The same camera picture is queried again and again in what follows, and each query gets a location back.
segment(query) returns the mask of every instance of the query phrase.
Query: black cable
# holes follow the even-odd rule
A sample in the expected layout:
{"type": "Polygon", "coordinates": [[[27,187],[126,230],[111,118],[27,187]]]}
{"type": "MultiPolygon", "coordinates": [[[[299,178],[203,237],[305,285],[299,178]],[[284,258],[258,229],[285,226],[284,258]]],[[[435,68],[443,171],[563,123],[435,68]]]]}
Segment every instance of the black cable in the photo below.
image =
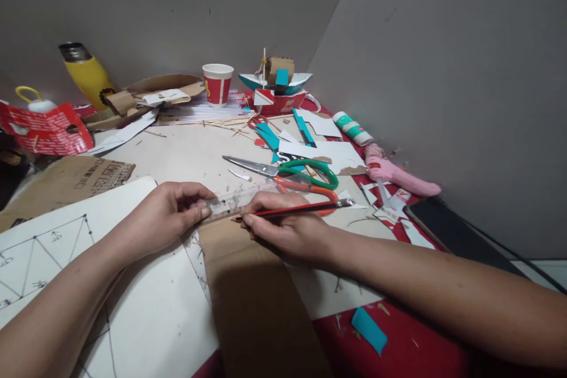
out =
{"type": "Polygon", "coordinates": [[[514,251],[512,251],[510,248],[508,248],[506,245],[501,244],[500,242],[498,242],[496,239],[494,239],[493,237],[491,237],[488,233],[486,233],[485,231],[479,229],[477,226],[475,226],[474,224],[472,224],[470,221],[463,219],[459,214],[455,213],[453,210],[451,210],[457,217],[459,217],[459,219],[461,219],[464,223],[468,224],[470,227],[472,227],[474,230],[476,230],[477,232],[479,232],[481,235],[483,235],[486,239],[488,239],[490,242],[493,242],[494,244],[498,245],[500,248],[502,248],[505,251],[508,251],[510,254],[512,254],[516,259],[518,259],[519,261],[521,261],[522,263],[524,263],[526,266],[532,268],[534,271],[536,271],[541,277],[543,277],[546,281],[548,281],[551,285],[553,285],[555,288],[557,288],[557,290],[564,294],[567,295],[567,289],[565,289],[559,282],[557,282],[555,279],[553,279],[551,276],[549,276],[546,272],[544,272],[543,270],[541,270],[539,267],[537,267],[534,263],[532,263],[530,260],[525,259],[524,257],[520,256],[519,254],[516,254],[514,251]]]}

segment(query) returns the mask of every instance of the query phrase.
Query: pencil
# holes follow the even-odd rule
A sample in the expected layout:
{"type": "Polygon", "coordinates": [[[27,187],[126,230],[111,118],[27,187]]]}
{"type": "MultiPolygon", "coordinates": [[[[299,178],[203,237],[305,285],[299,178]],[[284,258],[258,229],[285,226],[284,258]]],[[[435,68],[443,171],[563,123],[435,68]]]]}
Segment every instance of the pencil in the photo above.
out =
{"type": "MultiPolygon", "coordinates": [[[[314,213],[316,211],[334,210],[336,208],[351,207],[354,204],[355,202],[353,199],[345,198],[338,201],[326,201],[317,204],[307,204],[299,207],[260,211],[258,213],[255,213],[254,215],[258,217],[262,217],[264,219],[273,219],[275,217],[285,217],[285,216],[290,216],[292,214],[314,213]]],[[[232,220],[235,221],[236,223],[240,223],[242,221],[242,216],[236,216],[232,220]]]]}

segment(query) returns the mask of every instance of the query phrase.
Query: fingernail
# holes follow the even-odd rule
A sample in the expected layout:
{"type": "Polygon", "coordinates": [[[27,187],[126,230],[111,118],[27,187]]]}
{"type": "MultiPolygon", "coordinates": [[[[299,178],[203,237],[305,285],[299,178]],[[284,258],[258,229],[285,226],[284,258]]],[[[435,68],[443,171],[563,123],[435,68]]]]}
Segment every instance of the fingernail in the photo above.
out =
{"type": "Polygon", "coordinates": [[[254,223],[254,214],[245,214],[242,216],[242,220],[248,225],[251,226],[254,223]]]}

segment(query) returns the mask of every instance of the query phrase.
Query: black phone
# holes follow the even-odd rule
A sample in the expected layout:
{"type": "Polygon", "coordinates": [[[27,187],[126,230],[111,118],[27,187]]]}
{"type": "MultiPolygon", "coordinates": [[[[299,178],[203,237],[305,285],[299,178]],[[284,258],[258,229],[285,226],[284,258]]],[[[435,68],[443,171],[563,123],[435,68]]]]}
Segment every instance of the black phone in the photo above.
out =
{"type": "Polygon", "coordinates": [[[446,252],[526,278],[496,248],[438,198],[404,208],[406,214],[446,252]]]}

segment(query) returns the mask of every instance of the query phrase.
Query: gray wall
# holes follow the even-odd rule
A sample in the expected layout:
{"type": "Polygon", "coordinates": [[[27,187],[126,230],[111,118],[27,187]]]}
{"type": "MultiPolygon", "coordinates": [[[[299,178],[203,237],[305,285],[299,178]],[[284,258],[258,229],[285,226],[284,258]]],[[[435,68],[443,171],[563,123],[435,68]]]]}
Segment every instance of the gray wall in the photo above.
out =
{"type": "Polygon", "coordinates": [[[309,88],[449,206],[567,257],[567,0],[340,0],[309,88]]]}
{"type": "Polygon", "coordinates": [[[15,85],[80,103],[57,45],[81,41],[119,86],[206,63],[254,72],[268,54],[306,71],[338,0],[0,0],[0,99],[15,85]]]}

